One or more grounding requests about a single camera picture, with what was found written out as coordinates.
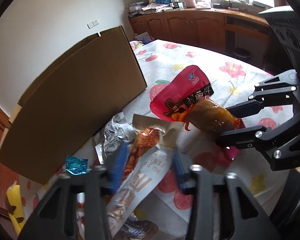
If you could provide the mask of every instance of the trash bin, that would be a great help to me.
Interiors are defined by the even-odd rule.
[[[247,51],[246,49],[243,49],[243,48],[238,48],[238,47],[234,48],[232,50],[232,53],[235,55],[235,57],[237,59],[242,60],[244,62],[248,62],[250,59],[250,56],[251,56],[249,51]]]

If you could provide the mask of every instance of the cabinet door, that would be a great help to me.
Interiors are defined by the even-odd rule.
[[[196,46],[216,52],[225,52],[224,17],[212,13],[191,14]]]
[[[129,21],[134,33],[139,35],[146,32],[146,26],[143,22],[143,18],[142,19],[132,18]]]
[[[194,45],[193,30],[187,13],[169,13],[163,16],[169,41]]]
[[[145,25],[150,36],[164,41],[168,39],[164,19],[162,16],[145,17]]]

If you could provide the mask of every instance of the blue foil wrapper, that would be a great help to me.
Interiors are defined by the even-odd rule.
[[[66,158],[66,171],[72,175],[81,175],[87,173],[88,160],[72,156]]]

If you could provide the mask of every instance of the wooden counter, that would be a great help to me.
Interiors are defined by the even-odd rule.
[[[129,19],[136,34],[226,52],[226,33],[247,35],[267,45],[269,25],[259,16],[229,9],[175,9]]]

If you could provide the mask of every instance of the floral tablecloth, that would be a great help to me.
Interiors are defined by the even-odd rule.
[[[148,87],[123,109],[128,123],[132,123],[134,113],[155,117],[149,108],[150,101],[188,65],[197,65],[202,69],[215,92],[211,99],[224,107],[246,101],[255,83],[271,77],[269,73],[242,61],[188,45],[156,40],[134,49]],[[243,121],[246,127],[262,124],[274,129],[292,116],[292,106],[274,106],[266,107]],[[194,126],[190,125],[189,128],[191,131],[182,130],[179,135],[178,150],[191,155],[211,172],[236,172],[269,215],[279,199],[289,171],[271,171],[267,161],[255,149],[241,150],[229,163],[222,158],[222,149],[213,141]],[[92,139],[74,156],[87,158],[88,164],[92,165],[96,156],[91,149]],[[57,173],[63,171],[64,167],[61,167]],[[20,176],[25,219],[55,179],[56,175],[46,185],[41,185]],[[155,190],[141,202],[135,214],[139,219],[147,219],[158,225],[159,232],[153,239],[176,239],[186,233],[191,203],[192,197],[178,190],[172,171],[169,171]],[[217,229],[218,221],[215,221],[215,231]]]

